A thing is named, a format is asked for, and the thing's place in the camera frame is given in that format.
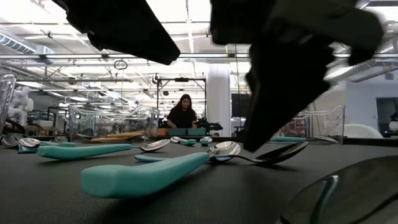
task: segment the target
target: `black shirt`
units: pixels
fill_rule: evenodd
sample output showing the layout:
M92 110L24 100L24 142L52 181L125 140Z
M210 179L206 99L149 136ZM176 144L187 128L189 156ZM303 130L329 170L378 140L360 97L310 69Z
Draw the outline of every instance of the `black shirt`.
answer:
M197 115L193 110L183 111L180 108L173 108L167 119L172 121L178 128L192 128L192 121L197 120Z

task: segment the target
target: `black table surface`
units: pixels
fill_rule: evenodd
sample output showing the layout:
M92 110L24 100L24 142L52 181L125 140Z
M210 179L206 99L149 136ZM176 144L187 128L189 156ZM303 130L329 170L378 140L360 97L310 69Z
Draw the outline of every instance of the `black table surface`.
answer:
M281 147L266 144L256 156ZM177 157L206 148L169 144L150 156ZM80 161L55 161L0 149L0 223L275 223L301 189L348 165L398 155L393 147L311 144L272 168L233 159L205 164L169 188L140 199L93 198L80 188L88 167L136 166L137 149Z

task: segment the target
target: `clear acrylic box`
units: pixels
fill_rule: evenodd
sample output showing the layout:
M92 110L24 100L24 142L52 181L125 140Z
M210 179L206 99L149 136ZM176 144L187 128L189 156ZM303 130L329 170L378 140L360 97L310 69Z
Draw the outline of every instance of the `clear acrylic box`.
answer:
M134 111L96 111L69 106L70 138L77 134L103 138L109 134L123 134L142 131L146 138L154 140L157 135L160 111L151 106L138 106Z
M8 106L12 99L17 78L13 74L0 75L0 134L6 124Z
M275 133L274 137L293 136L302 138L330 137L343 143L345 106L330 111L303 111Z

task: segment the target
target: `woman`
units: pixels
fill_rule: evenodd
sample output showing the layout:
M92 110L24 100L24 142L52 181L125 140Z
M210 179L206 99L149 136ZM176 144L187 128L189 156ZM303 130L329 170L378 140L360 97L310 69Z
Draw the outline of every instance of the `woman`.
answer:
M167 125L170 128L197 128L196 121L197 114L192 109L191 97L188 94L184 94L177 105L170 111L167 117Z

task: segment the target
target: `white column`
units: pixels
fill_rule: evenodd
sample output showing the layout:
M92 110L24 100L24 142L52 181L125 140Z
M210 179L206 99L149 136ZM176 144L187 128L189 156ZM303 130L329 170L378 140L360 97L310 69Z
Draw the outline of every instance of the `white column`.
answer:
M210 64L207 74L206 117L210 123L220 123L222 137L231 137L231 89L228 64Z

